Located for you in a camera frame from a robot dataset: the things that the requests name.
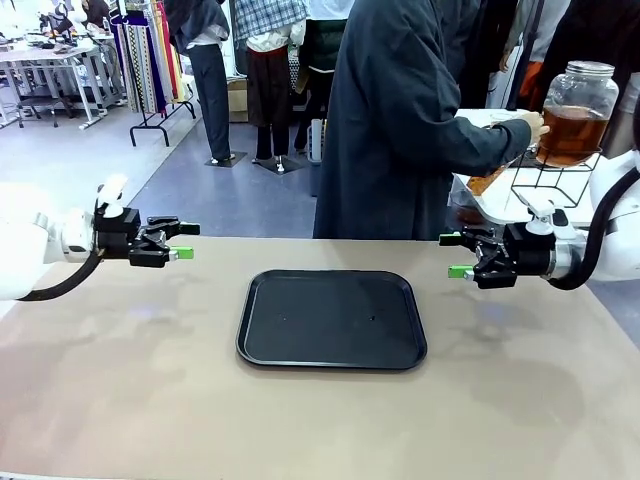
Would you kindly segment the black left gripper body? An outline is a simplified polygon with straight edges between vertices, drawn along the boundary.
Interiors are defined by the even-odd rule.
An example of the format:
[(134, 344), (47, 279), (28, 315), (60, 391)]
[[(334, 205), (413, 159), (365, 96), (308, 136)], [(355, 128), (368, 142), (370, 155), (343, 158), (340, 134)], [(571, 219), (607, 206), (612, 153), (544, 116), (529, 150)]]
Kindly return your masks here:
[(142, 227), (138, 209), (125, 207), (116, 217), (107, 217), (106, 208), (99, 207), (94, 214), (96, 248), (104, 260), (126, 260), (131, 244)]

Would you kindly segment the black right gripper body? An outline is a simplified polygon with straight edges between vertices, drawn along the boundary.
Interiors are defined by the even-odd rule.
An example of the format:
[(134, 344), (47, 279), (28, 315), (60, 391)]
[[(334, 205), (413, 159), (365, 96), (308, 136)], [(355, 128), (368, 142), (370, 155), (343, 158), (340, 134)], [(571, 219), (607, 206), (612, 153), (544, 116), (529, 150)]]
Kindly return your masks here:
[(505, 227), (503, 245), (518, 276), (543, 276), (549, 271), (556, 237), (538, 235), (526, 229), (526, 223)]

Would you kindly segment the person's right forearm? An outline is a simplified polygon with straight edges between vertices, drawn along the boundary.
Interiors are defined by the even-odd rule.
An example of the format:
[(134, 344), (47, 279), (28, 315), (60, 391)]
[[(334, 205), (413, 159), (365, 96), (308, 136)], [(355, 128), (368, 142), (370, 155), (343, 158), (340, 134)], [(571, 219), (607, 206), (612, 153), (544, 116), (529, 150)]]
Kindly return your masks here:
[(532, 127), (524, 118), (507, 120), (491, 128), (455, 118), (456, 131), (447, 162), (452, 172), (486, 177), (513, 161), (532, 143)]

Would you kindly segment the person's right hand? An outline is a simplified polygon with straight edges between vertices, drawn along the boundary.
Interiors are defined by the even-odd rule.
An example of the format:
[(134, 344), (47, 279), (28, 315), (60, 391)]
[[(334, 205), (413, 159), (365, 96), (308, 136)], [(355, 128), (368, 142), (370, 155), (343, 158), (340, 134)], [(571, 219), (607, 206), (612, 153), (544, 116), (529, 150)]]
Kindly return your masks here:
[(530, 146), (538, 144), (541, 138), (550, 132), (550, 127), (545, 124), (544, 117), (539, 112), (524, 113), (520, 119), (524, 120), (530, 128)]

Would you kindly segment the white side table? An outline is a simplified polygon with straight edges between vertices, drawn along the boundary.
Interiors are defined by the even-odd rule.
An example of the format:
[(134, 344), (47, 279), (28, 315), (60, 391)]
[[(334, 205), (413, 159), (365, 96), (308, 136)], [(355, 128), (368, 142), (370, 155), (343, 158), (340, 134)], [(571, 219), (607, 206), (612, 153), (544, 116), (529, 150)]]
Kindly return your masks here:
[[(603, 156), (597, 166), (605, 159)], [(510, 190), (513, 175), (514, 170), (510, 167), (505, 170), (481, 196), (474, 196), (474, 201), (480, 213), (484, 218), (493, 223), (516, 223), (526, 221), (530, 218), (527, 207), (523, 205)], [(576, 209), (563, 208), (565, 209), (569, 222), (573, 226), (587, 227), (590, 224), (594, 212), (589, 186), (584, 199)]]

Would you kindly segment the glass tea dispenser jar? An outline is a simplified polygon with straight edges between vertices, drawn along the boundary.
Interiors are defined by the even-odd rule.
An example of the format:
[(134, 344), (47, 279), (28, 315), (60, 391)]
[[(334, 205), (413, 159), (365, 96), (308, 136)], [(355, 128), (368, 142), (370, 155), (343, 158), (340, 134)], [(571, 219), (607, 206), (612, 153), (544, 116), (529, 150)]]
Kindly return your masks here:
[(543, 103), (549, 132), (540, 139), (536, 161), (553, 168), (584, 163), (599, 151), (619, 95), (615, 67), (571, 61), (550, 84)]

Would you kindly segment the mannequin in dark trousers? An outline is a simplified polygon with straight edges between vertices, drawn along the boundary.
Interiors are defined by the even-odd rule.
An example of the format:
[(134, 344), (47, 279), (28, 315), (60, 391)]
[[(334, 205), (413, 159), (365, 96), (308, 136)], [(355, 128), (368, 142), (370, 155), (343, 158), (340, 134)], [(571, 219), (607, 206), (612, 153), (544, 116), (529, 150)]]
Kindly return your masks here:
[(222, 54), (230, 34), (224, 2), (163, 0), (170, 43), (191, 63), (213, 165), (235, 159), (229, 143), (228, 82)]

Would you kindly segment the cardboard box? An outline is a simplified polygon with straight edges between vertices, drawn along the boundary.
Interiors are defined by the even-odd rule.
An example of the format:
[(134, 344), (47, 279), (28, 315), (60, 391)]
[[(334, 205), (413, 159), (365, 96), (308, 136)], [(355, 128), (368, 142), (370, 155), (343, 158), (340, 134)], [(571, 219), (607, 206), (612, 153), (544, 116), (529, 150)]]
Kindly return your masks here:
[(233, 79), (228, 82), (229, 117), (231, 123), (248, 122), (247, 80)]

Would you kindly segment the person in dark shirt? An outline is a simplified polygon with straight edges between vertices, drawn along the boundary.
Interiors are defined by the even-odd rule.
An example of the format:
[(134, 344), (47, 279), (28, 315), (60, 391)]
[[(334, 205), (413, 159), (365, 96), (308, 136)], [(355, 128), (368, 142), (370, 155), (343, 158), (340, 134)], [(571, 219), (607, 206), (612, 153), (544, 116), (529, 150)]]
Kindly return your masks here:
[(355, 0), (328, 107), (313, 235), (434, 241), (455, 175), (464, 62), (479, 0)]

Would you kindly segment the orange cloth piece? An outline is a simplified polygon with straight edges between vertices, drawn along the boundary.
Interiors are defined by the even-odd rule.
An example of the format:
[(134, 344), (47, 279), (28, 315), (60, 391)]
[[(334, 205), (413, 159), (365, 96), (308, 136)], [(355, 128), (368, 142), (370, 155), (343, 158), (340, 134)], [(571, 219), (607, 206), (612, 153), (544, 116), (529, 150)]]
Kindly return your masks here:
[(528, 63), (525, 76), (519, 90), (519, 99), (530, 98), (536, 90), (537, 78), (542, 69), (542, 62), (531, 61)]

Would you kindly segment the colourful fabric clothes rack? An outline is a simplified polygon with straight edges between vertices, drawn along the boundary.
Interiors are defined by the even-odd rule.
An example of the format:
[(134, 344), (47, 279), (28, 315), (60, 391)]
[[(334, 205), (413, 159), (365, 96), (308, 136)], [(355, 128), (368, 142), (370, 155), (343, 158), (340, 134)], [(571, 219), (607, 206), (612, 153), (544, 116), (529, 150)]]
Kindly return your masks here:
[(127, 102), (141, 116), (129, 129), (136, 133), (157, 131), (170, 145), (165, 123), (178, 110), (196, 117), (194, 90), (182, 61), (170, 42), (169, 24), (163, 0), (108, 0), (109, 24), (113, 34)]

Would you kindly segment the black plastic serving tray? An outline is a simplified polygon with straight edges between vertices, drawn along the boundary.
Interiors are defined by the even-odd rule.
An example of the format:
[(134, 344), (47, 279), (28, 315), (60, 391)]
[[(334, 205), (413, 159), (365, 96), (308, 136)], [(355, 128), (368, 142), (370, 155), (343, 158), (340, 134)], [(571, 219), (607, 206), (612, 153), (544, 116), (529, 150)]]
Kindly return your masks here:
[(249, 284), (236, 351), (257, 367), (401, 372), (428, 344), (412, 287), (395, 273), (268, 270)]

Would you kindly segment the white background work table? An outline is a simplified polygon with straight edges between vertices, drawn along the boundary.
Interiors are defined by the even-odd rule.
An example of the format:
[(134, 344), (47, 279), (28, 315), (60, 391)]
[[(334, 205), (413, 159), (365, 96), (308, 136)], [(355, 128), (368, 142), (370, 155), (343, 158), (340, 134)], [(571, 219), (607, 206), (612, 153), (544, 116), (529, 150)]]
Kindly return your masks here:
[(27, 111), (36, 118), (47, 111), (57, 126), (61, 110), (70, 117), (84, 113), (79, 128), (86, 130), (121, 99), (114, 66), (96, 45), (0, 50), (0, 73), (7, 78), (20, 127)]

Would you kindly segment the bystander in grey shirt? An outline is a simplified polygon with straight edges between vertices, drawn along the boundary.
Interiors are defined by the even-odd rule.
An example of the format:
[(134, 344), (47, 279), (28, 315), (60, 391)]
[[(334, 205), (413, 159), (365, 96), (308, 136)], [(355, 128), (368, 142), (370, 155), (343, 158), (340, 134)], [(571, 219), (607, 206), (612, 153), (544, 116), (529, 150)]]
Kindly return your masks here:
[[(525, 41), (527, 39), (524, 31), (529, 18), (536, 13), (534, 2), (535, 0), (518, 0), (513, 23), (499, 63), (499, 69), (502, 72), (506, 72), (508, 70), (508, 60), (517, 45), (518, 40), (522, 39)], [(534, 29), (534, 42), (528, 63), (531, 61), (544, 62), (558, 23), (564, 16), (570, 3), (571, 0), (544, 0), (538, 25)], [(519, 99), (517, 97), (516, 106), (521, 109), (530, 110), (534, 99), (534, 93), (530, 98)]]

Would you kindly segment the bystander in black clothes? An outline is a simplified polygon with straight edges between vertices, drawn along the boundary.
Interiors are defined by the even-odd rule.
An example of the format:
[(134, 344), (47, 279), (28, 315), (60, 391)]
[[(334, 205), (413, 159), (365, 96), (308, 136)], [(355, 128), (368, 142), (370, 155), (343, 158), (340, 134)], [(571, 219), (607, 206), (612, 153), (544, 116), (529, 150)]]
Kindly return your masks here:
[(540, 70), (533, 110), (542, 108), (551, 81), (571, 61), (613, 66), (613, 80), (625, 93), (631, 76), (640, 74), (640, 0), (571, 1)]

